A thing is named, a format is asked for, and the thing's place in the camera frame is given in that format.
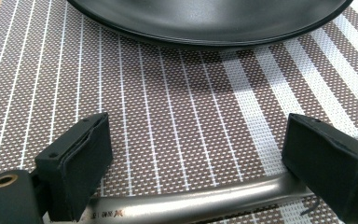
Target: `placemat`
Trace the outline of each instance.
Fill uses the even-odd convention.
[[[271,47],[165,49],[116,35],[64,0],[0,5],[0,173],[79,119],[108,112],[114,160],[98,196],[171,193],[285,171],[289,113],[358,137],[358,0]],[[314,197],[215,223],[338,223]]]

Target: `gray placemat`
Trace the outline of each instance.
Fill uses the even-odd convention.
[[[104,29],[64,0],[0,6],[0,173],[79,119],[108,112],[114,161],[98,196],[171,193],[285,171],[289,113],[358,137],[358,0],[269,48],[164,49]],[[338,223],[314,197],[217,223]]]

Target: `chrome tube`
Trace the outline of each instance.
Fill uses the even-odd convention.
[[[212,189],[91,199],[80,223],[189,223],[285,203],[312,195],[290,173]]]

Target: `woven placemat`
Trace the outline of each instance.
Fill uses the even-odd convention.
[[[114,161],[98,196],[171,193],[285,171],[289,113],[358,137],[358,0],[334,21],[269,48],[164,49],[104,29],[64,0],[2,0],[0,173],[79,119],[108,112]],[[216,223],[338,223],[316,198]]]

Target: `black plate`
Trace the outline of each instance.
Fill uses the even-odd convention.
[[[68,0],[138,40],[196,49],[245,49],[321,27],[352,0]]]

